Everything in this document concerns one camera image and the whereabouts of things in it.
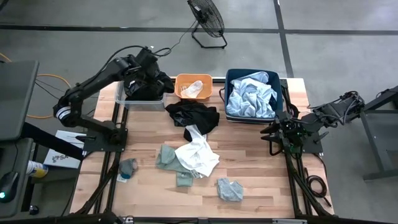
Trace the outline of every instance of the floor fan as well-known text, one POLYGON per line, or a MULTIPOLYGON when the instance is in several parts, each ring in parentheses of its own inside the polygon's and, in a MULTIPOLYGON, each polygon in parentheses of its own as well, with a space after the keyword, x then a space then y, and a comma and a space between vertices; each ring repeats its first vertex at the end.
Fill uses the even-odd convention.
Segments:
POLYGON ((200 47, 205 49, 224 49, 227 46, 227 42, 224 37, 224 22, 223 18, 218 12, 217 7, 211 0, 188 0, 188 5, 190 6, 193 15, 197 19, 197 24, 192 31, 192 38, 200 45, 200 47), (222 46, 204 46, 195 37, 195 32, 198 30, 198 26, 201 25, 202 28, 214 38, 222 37, 224 40, 224 45, 222 46))

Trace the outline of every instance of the gray cloth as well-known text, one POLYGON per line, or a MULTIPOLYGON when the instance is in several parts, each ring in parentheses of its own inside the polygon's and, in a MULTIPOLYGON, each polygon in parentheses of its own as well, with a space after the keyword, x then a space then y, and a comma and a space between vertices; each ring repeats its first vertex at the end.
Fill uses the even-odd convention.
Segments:
POLYGON ((277 93, 267 85, 268 74, 256 72, 231 81, 234 86, 228 98, 228 114, 239 117, 273 118, 275 112, 269 101, 277 93))
POLYGON ((227 202, 241 202, 243 200, 243 187, 236 180, 232 183, 228 178, 217 180, 218 196, 227 202))
POLYGON ((136 159, 126 159, 119 163, 119 171, 124 179, 130 179, 137 169, 136 159))
POLYGON ((190 171, 178 161, 174 151, 175 149, 172 147, 163 144, 156 158, 156 167, 163 170, 177 171, 177 187, 191 187, 193 177, 190 171))

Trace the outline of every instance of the fan stand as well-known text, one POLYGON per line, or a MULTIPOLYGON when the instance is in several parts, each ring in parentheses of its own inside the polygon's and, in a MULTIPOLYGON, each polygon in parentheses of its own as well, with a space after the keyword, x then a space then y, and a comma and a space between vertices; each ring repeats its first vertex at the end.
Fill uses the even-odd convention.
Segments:
POLYGON ((211 46, 211 47, 203 46, 203 44, 201 44, 201 43, 199 42, 199 40, 198 40, 198 39, 195 37, 195 35, 194 35, 194 33, 198 30, 198 26, 199 26, 199 22, 197 22, 197 25, 195 26, 194 30, 192 31, 192 38, 194 38, 195 41, 198 42, 198 44, 200 45, 201 48, 204 48, 204 49, 217 49, 217 48, 224 49, 224 48, 228 45, 228 43, 227 43, 226 40, 225 40, 224 34, 221 34, 221 37, 223 38, 223 40, 224 40, 224 42, 225 42, 225 45, 222 45, 222 46, 211 46))

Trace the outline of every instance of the gray towel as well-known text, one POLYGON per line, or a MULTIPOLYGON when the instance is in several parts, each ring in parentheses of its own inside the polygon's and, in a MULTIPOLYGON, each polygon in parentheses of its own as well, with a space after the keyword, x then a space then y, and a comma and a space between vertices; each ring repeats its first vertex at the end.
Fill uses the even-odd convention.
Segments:
POLYGON ((177 187, 191 187, 193 177, 190 171, 181 165, 174 150, 172 147, 163 144, 156 158, 156 167, 177 171, 177 187))
POLYGON ((232 183, 228 178, 217 180, 218 196, 227 202, 241 202, 243 200, 243 187, 236 180, 232 183))

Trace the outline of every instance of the computer mouse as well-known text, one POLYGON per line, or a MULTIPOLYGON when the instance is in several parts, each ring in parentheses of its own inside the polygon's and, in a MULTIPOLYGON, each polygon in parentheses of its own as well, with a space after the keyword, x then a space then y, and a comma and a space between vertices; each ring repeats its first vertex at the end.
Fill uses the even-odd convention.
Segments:
POLYGON ((0 202, 7 203, 14 199, 17 193, 19 175, 11 171, 4 174, 0 179, 0 202))

